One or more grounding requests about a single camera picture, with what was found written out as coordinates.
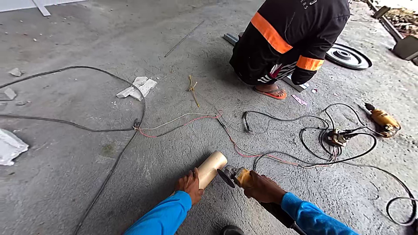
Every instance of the sleeve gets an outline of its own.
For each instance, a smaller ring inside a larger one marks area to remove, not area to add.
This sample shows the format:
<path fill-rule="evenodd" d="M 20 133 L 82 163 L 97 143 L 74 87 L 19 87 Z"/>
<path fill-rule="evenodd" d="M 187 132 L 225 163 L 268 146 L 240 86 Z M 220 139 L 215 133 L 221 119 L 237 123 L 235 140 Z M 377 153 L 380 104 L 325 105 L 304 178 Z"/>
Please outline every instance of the sleeve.
<path fill-rule="evenodd" d="M 173 235 L 191 208 L 191 198 L 176 191 L 136 221 L 124 235 Z"/>
<path fill-rule="evenodd" d="M 310 44 L 301 52 L 292 74 L 292 82 L 301 85 L 309 81 L 324 63 L 325 53 L 332 47 L 344 29 L 347 16 L 340 16 L 330 20 L 320 32 L 309 39 Z"/>
<path fill-rule="evenodd" d="M 283 196 L 281 206 L 306 234 L 357 235 L 345 224 L 326 215 L 312 203 L 300 200 L 292 193 Z"/>

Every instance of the angle grinder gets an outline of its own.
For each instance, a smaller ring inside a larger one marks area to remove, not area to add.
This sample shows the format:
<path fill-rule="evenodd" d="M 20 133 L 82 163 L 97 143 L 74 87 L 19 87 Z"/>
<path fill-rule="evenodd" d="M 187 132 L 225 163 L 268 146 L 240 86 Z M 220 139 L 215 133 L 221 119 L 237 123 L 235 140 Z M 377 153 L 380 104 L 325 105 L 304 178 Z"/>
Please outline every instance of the angle grinder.
<path fill-rule="evenodd" d="M 373 105 L 365 103 L 366 109 L 371 112 L 370 118 L 379 125 L 379 132 L 384 138 L 394 136 L 401 129 L 399 122 L 397 122 L 387 112 L 375 108 Z"/>
<path fill-rule="evenodd" d="M 235 185 L 240 188 L 248 188 L 252 187 L 254 184 L 250 171 L 244 167 L 234 168 L 231 165 L 227 165 L 224 170 L 217 169 L 217 172 L 218 175 L 232 188 L 235 188 Z M 295 230 L 300 235 L 306 235 L 306 233 L 296 225 L 295 220 L 292 219 L 292 217 L 290 217 L 290 215 L 286 213 L 280 205 L 273 202 L 258 203 L 274 217 L 276 217 L 276 219 L 278 219 L 284 226 Z"/>

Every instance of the flip-flop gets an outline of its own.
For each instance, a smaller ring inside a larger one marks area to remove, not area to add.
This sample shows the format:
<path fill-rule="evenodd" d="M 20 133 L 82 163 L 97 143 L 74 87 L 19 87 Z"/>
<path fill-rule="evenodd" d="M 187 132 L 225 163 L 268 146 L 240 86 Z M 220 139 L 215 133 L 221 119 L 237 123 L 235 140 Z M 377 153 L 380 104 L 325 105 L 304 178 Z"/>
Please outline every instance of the flip-flop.
<path fill-rule="evenodd" d="M 263 94 L 263 95 L 267 95 L 267 96 L 269 96 L 271 98 L 274 98 L 276 100 L 283 100 L 287 96 L 287 93 L 284 89 L 275 89 L 275 90 L 272 90 L 272 91 L 269 91 L 269 92 L 263 92 L 263 91 L 258 90 L 255 87 L 252 87 L 252 88 L 254 89 L 255 92 L 258 92 L 258 93 Z M 277 96 L 277 95 L 272 95 L 271 94 L 271 93 L 278 92 L 278 91 L 281 91 L 281 90 L 283 90 L 285 92 L 282 96 Z"/>

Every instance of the person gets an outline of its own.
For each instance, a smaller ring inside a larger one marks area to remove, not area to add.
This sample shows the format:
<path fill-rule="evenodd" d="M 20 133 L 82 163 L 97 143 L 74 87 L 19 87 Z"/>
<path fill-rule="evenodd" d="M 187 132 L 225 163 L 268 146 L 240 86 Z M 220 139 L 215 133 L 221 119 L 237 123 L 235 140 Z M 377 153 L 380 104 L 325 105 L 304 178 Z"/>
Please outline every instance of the person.
<path fill-rule="evenodd" d="M 356 233 L 338 220 L 326 215 L 310 202 L 302 201 L 290 192 L 285 192 L 274 181 L 250 172 L 253 186 L 244 188 L 248 198 L 261 203 L 274 203 L 288 213 L 307 235 L 355 235 Z M 201 200 L 204 190 L 199 189 L 197 168 L 180 178 L 175 192 L 136 221 L 124 235 L 173 235 L 176 233 L 192 205 Z M 244 235 L 236 226 L 222 229 L 222 235 Z"/>
<path fill-rule="evenodd" d="M 233 49 L 229 63 L 240 79 L 263 95 L 282 100 L 276 81 L 310 80 L 342 32 L 348 0 L 266 0 Z"/>

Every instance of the orange reflective stripe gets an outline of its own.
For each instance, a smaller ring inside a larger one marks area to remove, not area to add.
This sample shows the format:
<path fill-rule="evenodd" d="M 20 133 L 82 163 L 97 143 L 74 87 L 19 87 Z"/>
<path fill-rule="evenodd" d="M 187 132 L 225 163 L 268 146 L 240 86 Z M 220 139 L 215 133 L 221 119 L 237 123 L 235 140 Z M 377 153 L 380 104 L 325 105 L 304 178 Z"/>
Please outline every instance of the orange reflective stripe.
<path fill-rule="evenodd" d="M 323 59 L 311 59 L 308 57 L 299 56 L 299 60 L 296 63 L 296 66 L 301 69 L 316 71 L 321 67 L 323 63 Z"/>
<path fill-rule="evenodd" d="M 251 19 L 251 23 L 276 51 L 284 54 L 288 50 L 292 49 L 292 46 L 283 40 L 274 27 L 258 12 Z"/>

